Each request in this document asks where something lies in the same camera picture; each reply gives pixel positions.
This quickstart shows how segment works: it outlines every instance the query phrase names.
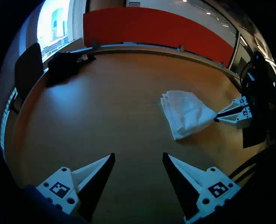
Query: orange divider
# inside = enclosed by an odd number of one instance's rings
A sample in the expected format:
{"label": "orange divider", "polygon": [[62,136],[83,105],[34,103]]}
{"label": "orange divider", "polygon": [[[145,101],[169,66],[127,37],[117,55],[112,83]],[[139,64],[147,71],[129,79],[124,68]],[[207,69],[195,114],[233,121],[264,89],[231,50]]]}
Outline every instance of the orange divider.
{"label": "orange divider", "polygon": [[85,46],[141,42],[171,47],[202,55],[228,66],[233,47],[206,27],[185,17],[157,9],[121,7],[83,15]]}

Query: chair backrest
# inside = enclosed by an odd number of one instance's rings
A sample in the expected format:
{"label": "chair backrest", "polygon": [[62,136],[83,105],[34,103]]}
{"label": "chair backrest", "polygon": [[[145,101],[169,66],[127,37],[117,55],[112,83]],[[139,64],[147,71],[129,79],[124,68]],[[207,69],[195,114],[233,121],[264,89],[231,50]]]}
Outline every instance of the chair backrest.
{"label": "chair backrest", "polygon": [[15,64],[15,86],[23,101],[43,72],[41,48],[35,43],[26,49]]}

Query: building outside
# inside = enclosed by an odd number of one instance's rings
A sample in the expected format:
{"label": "building outside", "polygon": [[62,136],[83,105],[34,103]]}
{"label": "building outside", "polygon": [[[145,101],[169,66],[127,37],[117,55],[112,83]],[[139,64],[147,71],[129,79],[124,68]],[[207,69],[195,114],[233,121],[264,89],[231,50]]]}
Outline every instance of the building outside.
{"label": "building outside", "polygon": [[63,8],[56,9],[51,15],[52,40],[41,46],[43,60],[68,43],[68,21],[63,20]]}

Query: folded towel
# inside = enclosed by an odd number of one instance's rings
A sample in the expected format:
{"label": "folded towel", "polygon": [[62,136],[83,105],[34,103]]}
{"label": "folded towel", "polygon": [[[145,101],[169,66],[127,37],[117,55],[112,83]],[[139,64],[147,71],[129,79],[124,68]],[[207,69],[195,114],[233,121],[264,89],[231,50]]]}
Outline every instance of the folded towel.
{"label": "folded towel", "polygon": [[161,104],[174,140],[205,129],[217,116],[193,93],[174,90],[167,91],[162,96]]}

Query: wooden table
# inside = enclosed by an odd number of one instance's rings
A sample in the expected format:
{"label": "wooden table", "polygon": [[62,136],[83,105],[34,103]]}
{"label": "wooden table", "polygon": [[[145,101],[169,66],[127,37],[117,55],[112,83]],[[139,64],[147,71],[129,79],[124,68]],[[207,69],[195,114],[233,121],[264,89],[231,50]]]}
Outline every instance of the wooden table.
{"label": "wooden table", "polygon": [[218,123],[184,140],[172,138],[162,93],[192,92],[218,112],[240,97],[222,72],[167,56],[96,58],[67,83],[40,94],[15,161],[21,185],[37,186],[61,166],[75,170],[114,152],[94,223],[183,223],[163,152],[227,175],[258,152],[259,146],[242,148],[241,130]]}

